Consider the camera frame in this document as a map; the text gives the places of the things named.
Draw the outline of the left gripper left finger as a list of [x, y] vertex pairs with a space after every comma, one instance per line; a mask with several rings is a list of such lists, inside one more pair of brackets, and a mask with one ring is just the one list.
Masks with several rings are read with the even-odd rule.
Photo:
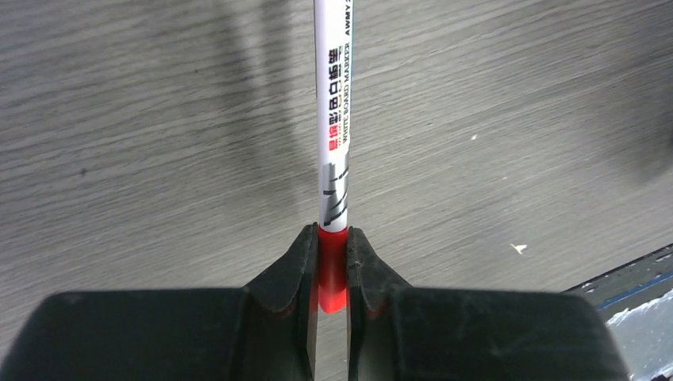
[[31, 313], [4, 380], [312, 380], [317, 226], [239, 288], [69, 291]]

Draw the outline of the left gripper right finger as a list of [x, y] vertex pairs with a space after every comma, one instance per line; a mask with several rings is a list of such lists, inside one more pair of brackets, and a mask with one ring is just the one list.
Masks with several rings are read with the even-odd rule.
[[414, 287], [363, 231], [347, 249], [350, 380], [626, 380], [598, 312], [572, 294]]

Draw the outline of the red marker cap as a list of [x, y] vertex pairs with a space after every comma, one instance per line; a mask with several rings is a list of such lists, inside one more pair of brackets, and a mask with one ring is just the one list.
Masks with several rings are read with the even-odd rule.
[[318, 229], [319, 305], [326, 314], [338, 313], [347, 304], [347, 240], [347, 229]]

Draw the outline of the red whiteboard marker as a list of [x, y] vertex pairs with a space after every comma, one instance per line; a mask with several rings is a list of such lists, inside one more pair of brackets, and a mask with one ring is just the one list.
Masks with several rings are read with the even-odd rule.
[[347, 228], [349, 149], [352, 140], [354, 2], [313, 2], [316, 52], [319, 225]]

